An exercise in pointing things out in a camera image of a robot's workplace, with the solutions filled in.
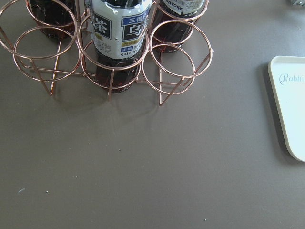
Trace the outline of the cream rabbit serving tray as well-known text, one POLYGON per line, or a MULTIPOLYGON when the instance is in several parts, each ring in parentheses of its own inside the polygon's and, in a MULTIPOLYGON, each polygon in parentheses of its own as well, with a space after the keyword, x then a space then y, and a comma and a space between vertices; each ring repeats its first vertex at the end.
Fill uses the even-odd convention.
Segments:
POLYGON ((290 155, 305 160, 305 59, 276 56, 268 64, 269 78, 290 155))

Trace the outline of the left tea bottle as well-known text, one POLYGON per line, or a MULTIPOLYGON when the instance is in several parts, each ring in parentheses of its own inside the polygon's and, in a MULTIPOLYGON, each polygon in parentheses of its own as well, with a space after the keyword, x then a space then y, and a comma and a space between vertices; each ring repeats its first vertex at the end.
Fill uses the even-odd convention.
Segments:
MULTIPOLYGON (((76 4, 74 0, 60 0, 60 2, 65 4, 71 10, 73 15, 77 17, 76 4)), ((61 28, 70 34, 74 34, 75 26, 73 19, 69 12, 60 4, 51 0, 27 0, 26 3, 36 19, 46 24, 61 28)), ((41 29, 41 32, 49 37, 57 39, 68 37, 68 34, 57 29, 45 28, 41 29)))

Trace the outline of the front tea bottle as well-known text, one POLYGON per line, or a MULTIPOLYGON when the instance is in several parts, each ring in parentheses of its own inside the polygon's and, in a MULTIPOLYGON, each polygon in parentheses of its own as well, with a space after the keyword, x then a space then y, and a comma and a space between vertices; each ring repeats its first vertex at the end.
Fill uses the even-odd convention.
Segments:
POLYGON ((114 74, 96 68, 96 81, 101 86, 113 86, 119 93, 131 86, 139 71, 135 66, 143 52, 144 31, 152 6, 150 0, 89 0, 97 61, 109 67, 120 67, 114 74))

